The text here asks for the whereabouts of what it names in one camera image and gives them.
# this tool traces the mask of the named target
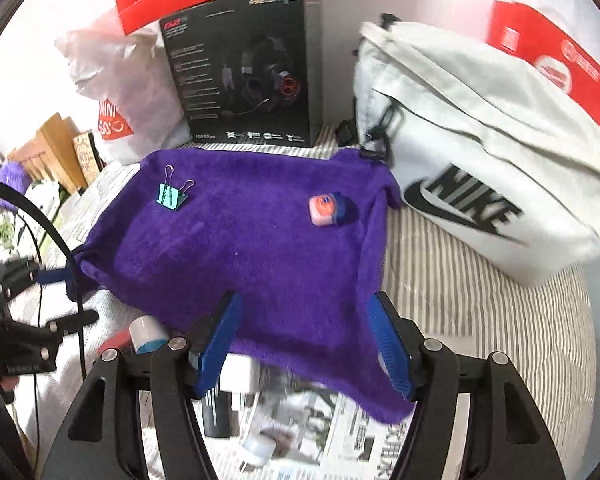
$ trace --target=white nike bag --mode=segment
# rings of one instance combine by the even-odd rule
[[[533,66],[421,23],[362,26],[361,145],[404,201],[523,285],[600,254],[600,127]],[[368,140],[386,134],[386,141]]]

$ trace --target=purple towel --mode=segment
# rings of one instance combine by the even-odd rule
[[[177,211],[156,203],[164,168],[193,179]],[[339,191],[348,223],[316,227],[311,196]],[[84,290],[187,330],[227,289],[244,302],[232,351],[339,390],[395,423],[411,404],[378,365],[365,304],[379,290],[387,205],[399,190],[382,164],[191,148],[149,155],[76,249]]]

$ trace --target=wooden frame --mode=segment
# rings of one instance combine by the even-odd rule
[[[34,180],[57,180],[69,193],[86,188],[75,155],[73,138],[79,132],[71,118],[54,114],[36,132],[36,137],[24,146],[13,150],[8,160],[21,163]]]

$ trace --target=purple plush toy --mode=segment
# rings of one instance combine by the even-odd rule
[[[0,182],[13,187],[19,193],[25,194],[31,185],[31,177],[19,162],[7,162],[0,168]],[[1,198],[0,207],[14,213],[18,212],[16,206]]]

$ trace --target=nike swoosh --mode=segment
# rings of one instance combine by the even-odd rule
[[[435,216],[437,218],[442,218],[443,220],[448,220],[449,222],[453,222],[455,224],[460,224],[465,227],[469,227],[476,231],[480,231],[481,233],[496,235],[500,238],[505,238],[507,240],[511,240],[512,242],[523,244],[515,238],[510,238],[506,235],[500,234],[496,231],[495,227],[493,227],[493,230],[485,230],[478,226],[478,224],[476,224],[472,220],[469,220],[463,216],[457,215],[455,213],[452,213],[451,211],[433,205],[426,198],[424,198],[424,195],[422,194],[422,185],[424,184],[424,182],[425,179],[419,180],[417,182],[414,182],[407,189],[404,190],[404,201],[414,209],[417,209],[418,211],[426,213],[428,215]]]

